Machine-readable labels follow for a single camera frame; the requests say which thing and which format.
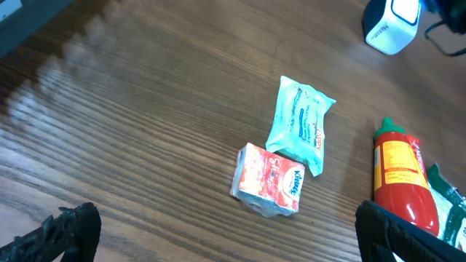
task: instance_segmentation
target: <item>red and white box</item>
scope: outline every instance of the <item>red and white box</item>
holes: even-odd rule
[[[237,158],[230,194],[265,217],[299,210],[304,165],[248,143]]]

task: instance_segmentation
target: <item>yellow label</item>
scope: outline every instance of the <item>yellow label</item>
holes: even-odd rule
[[[427,187],[413,148],[402,141],[389,141],[384,147],[385,183],[410,183]]]
[[[380,165],[380,146],[374,150],[374,191],[382,186],[382,166]]]

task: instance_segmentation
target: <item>wood grain surface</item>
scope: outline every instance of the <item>wood grain surface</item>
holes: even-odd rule
[[[421,34],[383,55],[363,41],[367,2],[76,0],[0,60],[0,245],[94,202],[96,261],[359,261],[385,116],[465,191],[466,58]],[[323,174],[307,171],[298,214],[267,219],[229,188],[282,75],[337,103]]]

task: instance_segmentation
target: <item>red sauce bottle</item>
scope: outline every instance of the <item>red sauce bottle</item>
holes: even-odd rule
[[[375,202],[438,236],[437,207],[406,131],[385,118],[374,140]]]

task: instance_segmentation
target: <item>white and blue device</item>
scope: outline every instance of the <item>white and blue device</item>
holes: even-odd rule
[[[419,0],[371,0],[363,15],[366,42],[387,55],[407,46],[417,33]]]

